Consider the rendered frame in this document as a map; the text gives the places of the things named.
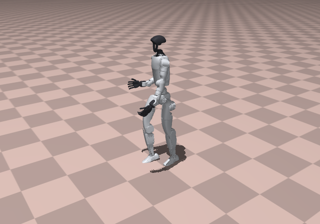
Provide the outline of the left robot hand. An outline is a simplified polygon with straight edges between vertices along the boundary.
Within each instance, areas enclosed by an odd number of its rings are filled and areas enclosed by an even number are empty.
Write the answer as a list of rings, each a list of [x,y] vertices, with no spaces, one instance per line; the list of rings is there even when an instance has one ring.
[[[154,108],[153,103],[155,102],[155,100],[152,100],[149,105],[147,105],[146,107],[140,108],[140,109],[144,109],[141,112],[138,112],[138,115],[142,116],[142,117],[146,117],[152,110],[152,108]],[[140,114],[139,114],[140,113]]]

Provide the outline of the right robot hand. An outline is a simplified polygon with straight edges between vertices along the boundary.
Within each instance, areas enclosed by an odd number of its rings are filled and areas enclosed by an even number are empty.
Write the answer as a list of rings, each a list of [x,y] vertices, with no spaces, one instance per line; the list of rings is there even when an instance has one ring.
[[[129,83],[128,85],[130,85],[130,86],[128,86],[128,87],[130,87],[129,90],[132,89],[132,88],[137,88],[137,87],[139,87],[139,86],[140,86],[140,87],[143,87],[143,86],[142,86],[142,82],[146,82],[146,81],[140,81],[140,82],[139,82],[139,81],[137,81],[136,79],[133,79],[133,78],[132,78],[132,80],[134,80],[134,81],[128,81],[128,83]],[[133,85],[132,85],[132,84],[133,84]],[[133,86],[133,87],[132,87],[132,86]]]

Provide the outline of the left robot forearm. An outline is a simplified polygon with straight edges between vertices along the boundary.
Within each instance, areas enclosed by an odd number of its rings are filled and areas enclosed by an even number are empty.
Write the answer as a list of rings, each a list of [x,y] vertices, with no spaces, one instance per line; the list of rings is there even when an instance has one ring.
[[[165,82],[164,81],[161,81],[159,85],[160,86],[159,86],[159,88],[156,88],[156,92],[153,97],[153,100],[155,100],[155,102],[153,103],[154,107],[158,105],[158,102],[160,101],[161,95],[165,89]]]

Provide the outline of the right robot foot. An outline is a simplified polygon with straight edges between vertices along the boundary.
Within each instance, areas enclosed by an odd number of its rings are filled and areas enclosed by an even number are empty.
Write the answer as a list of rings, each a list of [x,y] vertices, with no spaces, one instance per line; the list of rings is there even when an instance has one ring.
[[[146,159],[144,159],[142,161],[142,163],[149,163],[149,162],[151,162],[155,159],[158,159],[158,158],[159,158],[159,155],[157,153],[154,153],[154,156],[152,156],[152,157],[148,156]]]

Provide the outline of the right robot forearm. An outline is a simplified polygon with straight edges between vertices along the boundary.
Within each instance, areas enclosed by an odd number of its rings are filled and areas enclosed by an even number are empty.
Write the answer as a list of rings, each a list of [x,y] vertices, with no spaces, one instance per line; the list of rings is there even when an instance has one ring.
[[[152,77],[151,79],[147,80],[146,82],[142,82],[142,86],[151,86],[152,84],[154,84],[154,78]]]

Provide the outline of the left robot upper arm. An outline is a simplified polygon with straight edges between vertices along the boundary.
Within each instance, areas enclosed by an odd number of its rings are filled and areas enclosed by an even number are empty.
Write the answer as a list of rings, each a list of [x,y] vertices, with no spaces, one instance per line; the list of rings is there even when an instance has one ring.
[[[160,61],[160,80],[156,81],[156,86],[160,87],[160,82],[164,81],[166,83],[167,72],[169,68],[170,62],[169,60],[162,58]]]

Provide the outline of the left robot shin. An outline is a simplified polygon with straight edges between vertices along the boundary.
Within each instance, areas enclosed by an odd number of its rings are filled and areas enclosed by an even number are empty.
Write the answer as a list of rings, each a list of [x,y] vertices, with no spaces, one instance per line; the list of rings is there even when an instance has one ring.
[[[175,158],[176,157],[176,152],[175,152],[175,146],[177,144],[177,139],[176,139],[176,131],[175,130],[172,130],[171,131],[171,134],[170,134],[170,137],[168,137],[167,134],[165,134],[166,136],[166,143],[167,143],[167,146],[168,146],[168,149],[169,149],[169,153],[170,153],[170,156]]]

